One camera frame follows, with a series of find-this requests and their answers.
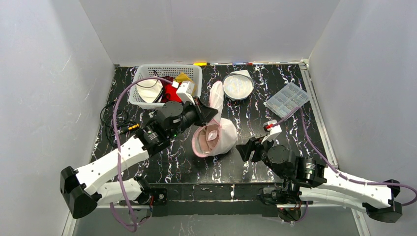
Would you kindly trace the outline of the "bright red bra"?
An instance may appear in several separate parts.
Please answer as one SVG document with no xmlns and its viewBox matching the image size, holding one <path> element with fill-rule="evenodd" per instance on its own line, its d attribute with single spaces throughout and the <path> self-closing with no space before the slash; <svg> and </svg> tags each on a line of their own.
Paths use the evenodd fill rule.
<svg viewBox="0 0 417 236">
<path fill-rule="evenodd" d="M 178 97 L 177 90 L 178 88 L 172 86 L 171 84 L 165 85 L 161 102 L 166 103 L 169 101 L 175 101 L 181 103 L 182 100 Z"/>
</svg>

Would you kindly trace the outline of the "white pink-trim laundry bag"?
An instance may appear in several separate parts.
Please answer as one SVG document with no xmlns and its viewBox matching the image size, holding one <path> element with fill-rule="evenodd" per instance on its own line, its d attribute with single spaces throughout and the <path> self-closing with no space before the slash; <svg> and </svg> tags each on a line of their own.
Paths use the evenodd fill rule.
<svg viewBox="0 0 417 236">
<path fill-rule="evenodd" d="M 221 81 L 215 82 L 209 94 L 209 107 L 217 110 L 214 118 L 193 134 L 191 144 L 199 158 L 226 154 L 237 143 L 237 129 L 233 122 L 222 117 L 224 89 Z"/>
</svg>

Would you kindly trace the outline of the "black bra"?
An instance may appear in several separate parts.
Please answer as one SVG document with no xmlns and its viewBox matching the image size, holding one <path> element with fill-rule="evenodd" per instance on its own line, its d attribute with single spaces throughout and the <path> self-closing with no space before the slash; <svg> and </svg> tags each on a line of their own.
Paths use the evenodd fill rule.
<svg viewBox="0 0 417 236">
<path fill-rule="evenodd" d="M 140 98 L 146 103 L 158 103 L 163 95 L 163 84 L 158 79 L 144 80 L 136 84 Z"/>
</svg>

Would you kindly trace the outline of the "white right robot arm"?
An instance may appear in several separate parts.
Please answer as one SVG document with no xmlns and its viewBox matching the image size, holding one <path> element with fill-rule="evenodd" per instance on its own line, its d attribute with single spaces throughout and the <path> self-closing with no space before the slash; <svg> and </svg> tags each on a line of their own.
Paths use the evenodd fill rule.
<svg viewBox="0 0 417 236">
<path fill-rule="evenodd" d="M 365 180 L 351 182 L 337 175 L 325 163 L 296 156 L 285 146 L 251 138 L 237 150 L 244 162 L 263 162 L 282 184 L 266 187 L 259 198 L 266 205 L 328 203 L 365 212 L 371 219 L 395 223 L 403 215 L 402 205 L 395 201 L 400 190 L 390 179 L 382 186 Z"/>
</svg>

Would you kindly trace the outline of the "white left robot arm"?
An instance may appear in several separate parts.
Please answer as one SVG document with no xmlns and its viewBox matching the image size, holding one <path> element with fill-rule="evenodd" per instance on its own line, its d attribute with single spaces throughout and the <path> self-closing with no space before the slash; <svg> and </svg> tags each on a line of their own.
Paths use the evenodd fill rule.
<svg viewBox="0 0 417 236">
<path fill-rule="evenodd" d="M 184 104 L 167 102 L 120 149 L 77 169 L 71 166 L 62 169 L 60 193 L 72 217 L 85 217 L 99 205 L 128 198 L 137 201 L 150 195 L 150 188 L 139 177 L 123 181 L 122 184 L 109 180 L 165 150 L 170 141 L 187 128 L 205 126 L 217 114 L 217 109 L 206 106 L 198 97 Z"/>
</svg>

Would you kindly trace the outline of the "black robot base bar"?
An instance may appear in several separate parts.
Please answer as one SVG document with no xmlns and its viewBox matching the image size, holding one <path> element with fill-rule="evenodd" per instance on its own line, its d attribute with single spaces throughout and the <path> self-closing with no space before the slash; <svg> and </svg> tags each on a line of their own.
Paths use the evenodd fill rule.
<svg viewBox="0 0 417 236">
<path fill-rule="evenodd" d="M 133 197 L 133 206 L 150 206 L 154 217 L 174 215 L 261 215 L 301 219 L 302 203 L 279 195 L 280 184 L 155 183 Z"/>
</svg>

